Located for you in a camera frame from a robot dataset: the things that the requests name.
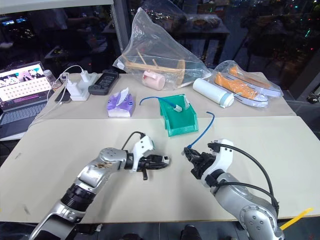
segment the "laptop screen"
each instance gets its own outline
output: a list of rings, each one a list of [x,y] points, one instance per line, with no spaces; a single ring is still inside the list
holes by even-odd
[[[47,99],[51,89],[40,62],[0,72],[0,107],[8,110]]]

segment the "yellow tape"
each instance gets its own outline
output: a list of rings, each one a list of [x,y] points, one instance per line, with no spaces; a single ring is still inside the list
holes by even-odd
[[[307,213],[313,211],[314,209],[312,207],[304,210],[302,213],[300,213],[298,216],[292,218],[290,221],[286,222],[285,224],[283,224],[280,229],[283,231],[286,228],[290,227],[292,224],[295,224],[297,221],[299,221],[301,218],[303,218],[304,215],[306,215]]]

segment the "black remote control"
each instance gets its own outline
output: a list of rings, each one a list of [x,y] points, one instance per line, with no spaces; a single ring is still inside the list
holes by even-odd
[[[118,72],[112,70],[103,70],[101,77],[99,77],[95,84],[89,86],[88,91],[92,95],[107,95],[118,78]]]

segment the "laptop keyboard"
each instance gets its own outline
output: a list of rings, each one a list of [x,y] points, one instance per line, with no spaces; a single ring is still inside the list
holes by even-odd
[[[20,110],[7,112],[3,115],[0,125],[9,124],[21,119],[27,119],[36,116],[44,109],[46,103],[29,106]]]

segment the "smartphone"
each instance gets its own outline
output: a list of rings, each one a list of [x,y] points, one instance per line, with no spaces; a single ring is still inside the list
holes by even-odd
[[[71,98],[70,98],[70,92],[68,92],[68,89],[64,90],[62,89],[62,91],[60,92],[60,94],[56,97],[56,99],[54,100],[56,103],[58,103],[62,97],[62,94],[64,93],[63,95],[63,98],[61,100],[61,103],[70,103],[71,102]]]

